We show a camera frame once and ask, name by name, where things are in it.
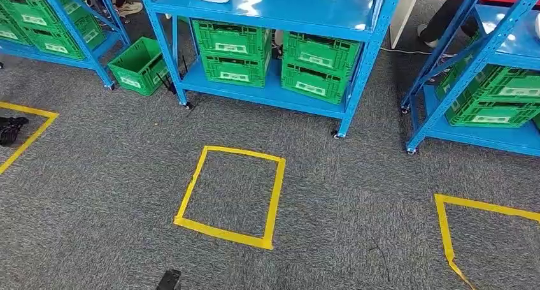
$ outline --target person's foot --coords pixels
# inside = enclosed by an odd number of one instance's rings
[[[427,27],[426,24],[420,24],[417,28],[416,28],[416,33],[418,34],[418,37],[420,37],[420,39],[422,38],[420,35],[422,33],[423,30],[425,30],[425,28]],[[424,43],[430,47],[430,48],[435,48],[437,46],[437,44],[439,43],[439,40],[434,40],[434,41],[424,41]]]
[[[143,10],[143,4],[140,2],[130,2],[126,0],[123,5],[116,6],[115,9],[118,11],[118,15],[121,17],[126,17],[128,15],[137,14]]]

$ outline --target blue metal shelf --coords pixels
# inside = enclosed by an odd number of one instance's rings
[[[0,53],[6,53],[10,55],[26,57],[30,59],[37,59],[41,61],[54,62],[57,64],[65,64],[68,66],[75,66],[79,68],[91,69],[94,70],[97,75],[101,78],[105,87],[112,88],[113,81],[111,80],[109,74],[106,71],[106,68],[99,62],[99,58],[103,56],[107,51],[111,50],[116,42],[120,41],[122,45],[122,50],[129,46],[129,37],[122,25],[122,21],[116,14],[114,7],[111,3],[111,0],[102,0],[104,7],[109,13],[114,13],[112,15],[113,22],[109,21],[107,18],[102,17],[99,13],[94,11],[92,8],[89,8],[86,3],[81,0],[72,0],[76,4],[79,4],[82,8],[88,11],[93,16],[97,17],[103,23],[111,27],[112,31],[105,32],[105,40],[95,47],[95,49],[90,49],[86,44],[83,36],[77,30],[73,22],[69,19],[69,16],[65,12],[63,6],[58,0],[47,0],[54,12],[58,15],[60,21],[65,25],[67,31],[75,40],[77,45],[80,47],[85,58],[83,60],[70,59],[68,57],[62,57],[59,55],[48,54],[40,52],[36,47],[28,47],[25,45],[19,45],[16,43],[11,43],[9,41],[0,40]]]
[[[345,103],[335,105],[281,88],[281,61],[269,64],[264,88],[247,87],[227,83],[211,82],[206,79],[203,64],[196,60],[184,77],[182,87],[189,91],[199,91],[216,96],[289,108],[300,112],[314,113],[341,119],[345,114]]]
[[[476,11],[483,31],[489,34],[506,16],[508,8],[477,4]],[[540,70],[540,38],[534,29],[538,13],[529,11],[521,18],[495,55],[489,58],[490,64]]]
[[[155,0],[158,13],[366,41],[373,0]]]
[[[435,87],[424,85],[423,95],[427,116],[439,106]],[[532,121],[517,129],[451,126],[441,117],[428,131],[428,137],[478,145],[521,154],[540,156],[540,131]]]
[[[401,103],[402,112],[411,112],[413,126],[411,138],[406,143],[407,152],[415,153],[426,137],[432,137],[540,156],[540,133],[532,121],[519,128],[458,127],[449,125],[444,116],[487,64],[540,69],[540,39],[534,30],[537,11],[531,10],[538,0],[517,0],[511,8],[478,5],[477,1],[465,0],[462,3]],[[471,13],[481,22],[481,30],[485,33],[449,61],[438,64]],[[434,87],[425,83],[465,57],[468,58],[467,65],[446,96],[438,100]],[[416,96],[420,89],[423,89],[426,110],[425,120],[421,122],[416,116]]]
[[[180,104],[188,106],[185,91],[289,108],[341,119],[335,137],[345,137],[366,86],[398,0],[142,0],[154,29]],[[172,14],[172,45],[158,13]],[[358,64],[344,102],[333,105],[281,88],[279,62],[271,62],[262,89],[210,82],[200,60],[184,79],[178,72],[178,17],[203,18],[244,25],[362,41]],[[196,41],[194,50],[198,53]]]

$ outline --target green plastic crate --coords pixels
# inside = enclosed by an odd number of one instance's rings
[[[437,88],[449,89],[468,60],[454,65]],[[467,91],[480,101],[540,103],[540,71],[486,65],[467,86]]]
[[[79,4],[71,0],[59,0],[71,21],[91,16]],[[13,19],[22,27],[44,31],[65,30],[64,24],[47,0],[2,0],[0,1]]]
[[[8,40],[23,45],[32,45],[24,32],[16,25],[0,19],[0,40]]]
[[[264,87],[272,55],[272,38],[266,40],[264,51],[264,56],[258,59],[201,54],[206,78],[220,83]]]
[[[297,32],[283,33],[283,61],[348,78],[360,43]]]
[[[193,20],[195,38],[203,55],[260,60],[266,57],[271,30],[262,27]]]
[[[109,68],[125,89],[149,96],[167,79],[169,71],[156,40],[141,37],[109,62]]]
[[[101,27],[92,16],[85,17],[75,22],[75,26],[82,33],[90,48],[95,48],[105,40],[105,35],[101,30]],[[23,29],[34,45],[42,52],[61,55],[72,59],[85,58],[84,53],[69,33],[29,29],[26,27]]]
[[[343,99],[348,79],[296,64],[282,63],[281,87],[333,104]]]
[[[30,39],[23,30],[9,16],[7,11],[0,4],[0,40],[8,40],[23,45],[32,45]]]
[[[442,99],[446,93],[437,88]],[[447,109],[445,115],[453,126],[520,127],[540,112],[540,103],[484,102],[464,91]]]

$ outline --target carpet floor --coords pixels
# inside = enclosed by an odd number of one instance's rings
[[[440,4],[418,1],[398,48],[424,49],[416,25]],[[153,37],[145,13],[130,20],[133,39]],[[175,268],[189,290],[467,289],[444,256],[434,194],[540,212],[540,160],[441,140],[407,155],[399,100],[425,58],[381,51],[348,137],[335,140],[334,119],[193,92],[185,110],[163,87],[109,91],[92,71],[0,55],[0,101],[59,113],[0,175],[0,288],[154,289]],[[45,121],[28,117],[23,141]],[[173,224],[205,145],[287,160],[273,250]],[[185,217],[262,236],[275,172],[210,152]],[[537,222],[446,214],[455,262],[478,289],[538,289]]]

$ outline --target floor marking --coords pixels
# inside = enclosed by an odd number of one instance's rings
[[[454,250],[452,248],[452,240],[450,237],[450,228],[448,226],[448,218],[446,216],[446,210],[444,209],[444,204],[454,204],[464,207],[471,207],[476,208],[480,210],[488,210],[490,212],[497,212],[499,214],[505,214],[505,215],[515,215],[518,217],[523,217],[531,220],[535,220],[538,223],[540,223],[540,213],[536,212],[528,212],[526,210],[520,210],[515,209],[511,207],[504,207],[500,205],[494,205],[479,201],[473,201],[470,199],[462,199],[462,198],[456,198],[454,196],[445,196],[444,194],[435,194],[435,205],[437,206],[437,213],[439,215],[439,225],[441,227],[441,234],[443,236],[443,248],[444,248],[444,255],[446,256],[446,260],[448,260],[448,264],[450,265],[450,268],[454,270],[454,272],[461,277],[463,281],[471,287],[472,290],[476,290],[474,286],[467,280],[463,272],[457,267],[457,265],[454,263]]]
[[[39,110],[37,108],[26,107],[22,105],[11,104],[7,102],[0,102],[0,108],[7,108],[9,110],[16,110],[22,113],[33,113],[34,115],[46,117],[47,120],[43,123],[26,141],[16,149],[15,153],[8,158],[2,165],[0,165],[0,174],[4,173],[6,169],[13,164],[13,162],[30,146],[30,144],[45,131],[45,129],[51,125],[51,123],[58,117],[58,113],[48,112],[46,110]]]
[[[214,228],[212,226],[201,224],[199,222],[186,219],[183,217],[184,212],[187,208],[187,203],[189,202],[189,197],[191,196],[191,192],[193,191],[193,187],[195,187],[197,178],[199,177],[199,174],[201,170],[203,169],[204,160],[206,159],[206,154],[208,153],[208,151],[217,151],[217,152],[226,152],[226,153],[253,156],[253,157],[275,161],[278,164],[277,169],[276,169],[276,178],[274,179],[274,187],[272,188],[272,196],[270,197],[270,205],[268,207],[268,214],[266,217],[266,226],[264,228],[264,235],[262,238],[239,234],[233,231],[227,231],[220,228]],[[217,238],[221,238],[221,239],[225,239],[225,240],[229,240],[229,241],[233,241],[237,243],[252,245],[254,247],[260,247],[261,249],[272,250],[274,249],[274,247],[272,246],[272,237],[274,234],[274,225],[276,222],[276,214],[278,212],[278,203],[280,201],[281,185],[283,184],[284,172],[285,172],[285,158],[253,152],[249,150],[205,145],[204,148],[202,149],[201,157],[199,158],[199,162],[197,163],[197,168],[195,169],[193,178],[191,182],[189,183],[189,185],[187,186],[187,190],[184,195],[184,199],[182,200],[182,203],[180,205],[180,208],[178,209],[178,213],[176,214],[176,217],[174,217],[174,224],[178,226],[183,226],[188,229],[192,229],[194,231],[198,231],[208,236],[214,236]]]

